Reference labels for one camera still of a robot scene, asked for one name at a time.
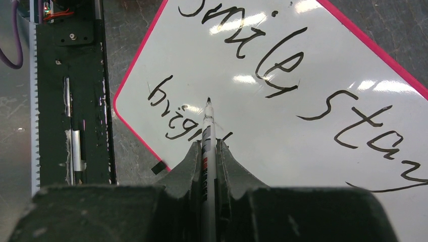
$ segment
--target pink whiteboard border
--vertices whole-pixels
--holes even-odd
[[[370,48],[379,58],[381,58],[389,67],[391,67],[401,78],[403,78],[410,86],[412,86],[419,94],[421,94],[425,99],[428,100],[428,90],[423,86],[415,77],[408,73],[400,64],[398,64],[392,57],[390,57],[382,48],[380,48],[370,37],[368,37],[362,30],[360,30],[351,20],[349,20],[341,11],[339,11],[331,2],[328,0],[317,0],[327,11],[329,11],[336,19],[339,20],[349,31],[351,31],[361,42],[363,42],[368,48]],[[143,41],[141,42],[140,47],[138,48],[137,54],[134,56],[134,59],[129,66],[128,71],[126,72],[125,77],[120,84],[115,97],[113,99],[113,109],[115,110],[116,116],[132,131],[132,133],[143,143],[143,145],[156,157],[157,160],[162,161],[162,159],[150,148],[150,146],[132,129],[131,126],[120,116],[117,108],[116,101],[117,98],[125,85],[126,80],[128,79],[129,74],[131,73],[132,68],[137,62],[138,57],[141,54],[151,32],[153,31],[154,26],[156,25],[159,17],[161,16],[165,6],[167,5],[168,0],[164,0],[157,11],[153,22],[151,23],[146,35],[144,36]]]

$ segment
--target black tape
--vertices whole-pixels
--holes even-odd
[[[159,174],[161,171],[163,171],[165,168],[167,167],[167,165],[163,162],[163,161],[159,161],[158,164],[156,164],[151,171],[153,171],[153,173],[155,175]]]

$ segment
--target red wire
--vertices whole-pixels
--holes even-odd
[[[62,11],[62,12],[58,12],[58,13],[54,13],[54,14],[50,14],[50,15],[48,15],[46,18],[44,18],[43,20],[44,21],[46,21],[46,20],[50,20],[50,19],[52,19],[52,18],[56,18],[56,17],[60,17],[60,16],[68,16],[68,15],[72,15],[72,14],[74,14],[74,12],[69,12],[68,13],[68,11],[69,11],[70,9],[67,9],[67,10],[65,10],[65,11]]]
[[[73,14],[74,14],[74,12],[63,13],[63,14],[51,14],[48,17],[44,18],[43,20],[46,21],[46,20],[50,20],[50,19],[53,19],[53,18],[56,18],[56,17],[68,16],[68,15],[73,15]]]

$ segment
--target metal bracket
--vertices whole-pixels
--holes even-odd
[[[94,41],[94,23],[92,21],[61,22],[61,29],[53,36],[57,46],[92,44]]]

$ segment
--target white marker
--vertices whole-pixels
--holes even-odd
[[[201,241],[216,242],[216,129],[210,98],[206,102],[202,130]]]

